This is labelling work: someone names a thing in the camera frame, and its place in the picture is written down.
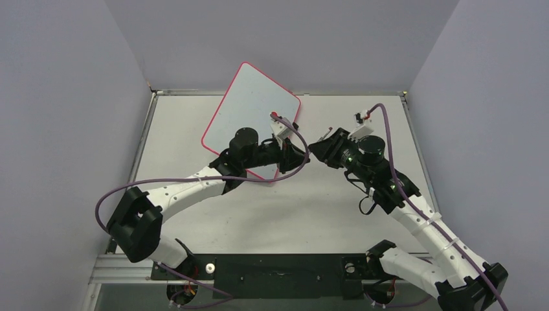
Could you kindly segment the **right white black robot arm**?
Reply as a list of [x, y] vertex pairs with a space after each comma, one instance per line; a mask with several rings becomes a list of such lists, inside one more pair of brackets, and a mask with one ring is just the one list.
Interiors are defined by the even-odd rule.
[[453, 233], [419, 188], [394, 167], [391, 136], [357, 138], [339, 128], [309, 146], [331, 168], [343, 168], [373, 192], [373, 202], [399, 222], [427, 251], [432, 262], [416, 258], [384, 240], [366, 253], [370, 275], [403, 279], [435, 298], [442, 310], [486, 310], [494, 302], [507, 310], [502, 289], [505, 267], [490, 264]]

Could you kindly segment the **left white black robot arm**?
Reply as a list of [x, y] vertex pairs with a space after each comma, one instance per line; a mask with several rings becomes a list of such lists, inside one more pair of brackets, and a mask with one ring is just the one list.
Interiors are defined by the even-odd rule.
[[194, 204], [236, 189], [247, 180], [249, 168], [276, 165], [286, 173], [308, 161], [307, 151], [286, 135], [260, 142], [256, 130], [241, 128], [218, 158], [183, 181], [147, 191], [125, 186], [106, 231], [130, 262], [151, 259], [184, 279], [193, 270], [192, 253], [179, 239], [162, 235], [163, 223]]

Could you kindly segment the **pink framed whiteboard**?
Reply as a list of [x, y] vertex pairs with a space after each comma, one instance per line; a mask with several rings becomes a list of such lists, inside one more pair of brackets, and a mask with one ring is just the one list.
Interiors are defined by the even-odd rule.
[[[267, 164], [267, 140], [273, 138], [269, 115], [275, 111], [287, 118], [296, 133], [300, 108], [301, 101], [292, 92], [243, 62], [201, 138], [202, 146], [217, 155], [209, 168], [233, 185], [250, 176], [274, 179], [281, 173], [276, 165]], [[295, 145], [307, 152], [302, 140]]]

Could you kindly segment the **purple capped whiteboard marker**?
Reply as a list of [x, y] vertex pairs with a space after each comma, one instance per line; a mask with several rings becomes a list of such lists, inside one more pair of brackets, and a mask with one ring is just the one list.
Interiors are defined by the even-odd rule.
[[322, 136], [319, 138], [319, 140], [317, 142], [320, 142], [320, 141], [323, 141], [327, 138], [327, 136], [329, 136], [329, 134], [333, 131], [333, 127], [329, 127], [328, 128], [328, 131]]

